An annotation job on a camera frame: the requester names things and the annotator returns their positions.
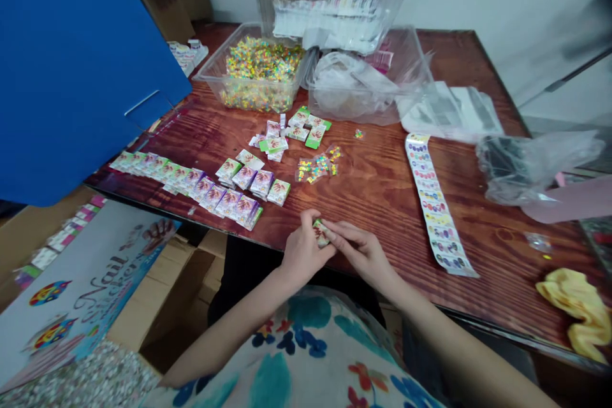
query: person's left hand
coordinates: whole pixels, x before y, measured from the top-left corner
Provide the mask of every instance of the person's left hand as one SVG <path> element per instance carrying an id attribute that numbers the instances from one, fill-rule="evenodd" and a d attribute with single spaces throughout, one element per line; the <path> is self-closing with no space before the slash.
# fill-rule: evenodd
<path id="1" fill-rule="evenodd" d="M 300 214 L 302 225 L 287 238 L 279 270 L 296 289 L 304 287 L 336 253 L 336 248 L 332 244 L 322 249 L 317 245 L 312 220 L 320 215 L 318 210 L 304 210 Z"/>

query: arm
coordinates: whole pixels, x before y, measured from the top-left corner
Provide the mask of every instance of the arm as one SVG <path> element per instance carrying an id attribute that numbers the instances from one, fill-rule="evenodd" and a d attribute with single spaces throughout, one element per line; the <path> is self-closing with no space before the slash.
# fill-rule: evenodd
<path id="1" fill-rule="evenodd" d="M 482 406 L 557 406 L 508 362 L 406 284 L 389 264 L 376 236 L 346 222 L 323 221 L 323 224 L 329 228 L 326 234 L 331 242 L 364 280 L 410 321 L 444 368 L 452 372 L 470 401 Z"/>
<path id="2" fill-rule="evenodd" d="M 169 369 L 160 386 L 181 387 L 201 376 L 217 373 L 238 348 L 336 253 L 329 245 L 319 250 L 312 229 L 316 210 L 302 212 L 302 226 L 290 234 L 280 267 L 206 330 Z"/>

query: small plastic bag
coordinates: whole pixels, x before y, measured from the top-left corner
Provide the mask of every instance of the small plastic bag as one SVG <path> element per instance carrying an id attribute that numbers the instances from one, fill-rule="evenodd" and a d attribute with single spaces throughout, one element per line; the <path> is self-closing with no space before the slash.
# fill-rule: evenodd
<path id="1" fill-rule="evenodd" d="M 561 171 L 597 159 L 606 146 L 597 131 L 548 133 L 535 139 L 486 137 L 476 145 L 480 170 L 486 174 L 485 197 L 495 203 L 522 206 L 554 201 L 544 192 Z"/>

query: hand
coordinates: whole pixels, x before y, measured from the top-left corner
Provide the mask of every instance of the hand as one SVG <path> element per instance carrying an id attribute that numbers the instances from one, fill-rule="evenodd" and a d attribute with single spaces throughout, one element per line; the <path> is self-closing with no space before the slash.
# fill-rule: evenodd
<path id="1" fill-rule="evenodd" d="M 304 287 L 336 253 L 336 248 L 331 244 L 322 249 L 317 245 L 312 220 L 319 215 L 321 213 L 318 210 L 304 210 L 300 215 L 302 226 L 287 238 L 285 255 L 283 255 L 279 270 L 283 273 L 283 277 L 292 283 L 296 291 Z"/>
<path id="2" fill-rule="evenodd" d="M 324 232 L 331 243 L 344 254 L 363 280 L 382 294 L 397 283 L 400 277 L 389 264 L 375 235 L 345 221 L 332 223 L 322 220 L 322 223 L 328 228 Z"/>

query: floral shirt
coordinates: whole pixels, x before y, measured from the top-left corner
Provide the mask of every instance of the floral shirt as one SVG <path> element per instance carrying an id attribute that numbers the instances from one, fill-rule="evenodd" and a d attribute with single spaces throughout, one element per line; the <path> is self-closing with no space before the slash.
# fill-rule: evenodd
<path id="1" fill-rule="evenodd" d="M 141 408 L 442 407 L 404 370 L 386 330 L 346 295 L 306 287 L 214 376 L 156 388 Z"/>

